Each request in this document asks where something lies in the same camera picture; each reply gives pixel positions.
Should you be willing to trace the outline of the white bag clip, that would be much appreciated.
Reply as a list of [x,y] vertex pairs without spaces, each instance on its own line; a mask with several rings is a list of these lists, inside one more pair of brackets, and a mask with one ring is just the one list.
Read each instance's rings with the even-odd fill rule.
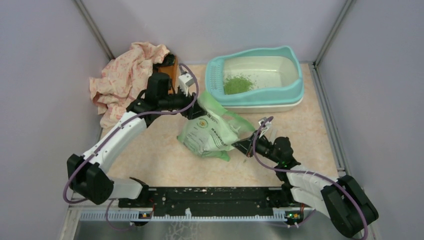
[[277,133],[278,133],[278,130],[277,129],[273,129],[272,131],[271,131],[271,133],[270,133],[270,135],[269,135],[269,140],[271,141],[271,142],[274,142],[275,141],[275,139],[277,138]]

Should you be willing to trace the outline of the green litter bag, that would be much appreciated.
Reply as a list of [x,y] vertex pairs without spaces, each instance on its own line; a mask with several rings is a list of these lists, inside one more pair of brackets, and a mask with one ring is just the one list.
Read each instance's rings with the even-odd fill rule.
[[191,153],[201,158],[229,161],[233,144],[255,127],[245,118],[224,108],[210,93],[203,92],[197,99],[205,115],[188,120],[177,140]]

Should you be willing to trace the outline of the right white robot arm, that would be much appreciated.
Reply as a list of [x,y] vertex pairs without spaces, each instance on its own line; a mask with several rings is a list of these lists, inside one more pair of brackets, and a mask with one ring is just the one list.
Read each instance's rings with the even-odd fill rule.
[[271,142],[265,136],[255,139],[251,135],[232,146],[247,157],[261,155],[276,163],[272,170],[283,182],[283,203],[314,208],[328,217],[344,237],[353,237],[379,219],[376,207],[352,176],[327,177],[307,169],[294,158],[288,137]]

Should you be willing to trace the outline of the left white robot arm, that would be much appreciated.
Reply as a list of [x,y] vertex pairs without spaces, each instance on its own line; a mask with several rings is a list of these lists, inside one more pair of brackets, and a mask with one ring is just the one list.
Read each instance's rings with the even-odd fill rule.
[[112,199],[130,199],[138,207],[146,206],[150,193],[143,189],[144,182],[133,177],[111,178],[107,173],[127,145],[158,117],[180,114],[191,120],[205,115],[197,103],[199,92],[189,92],[191,85],[199,87],[192,72],[183,72],[177,79],[177,89],[172,92],[169,91],[171,83],[168,74],[153,73],[147,80],[146,89],[128,105],[116,125],[82,155],[72,154],[68,158],[65,188],[96,205]]

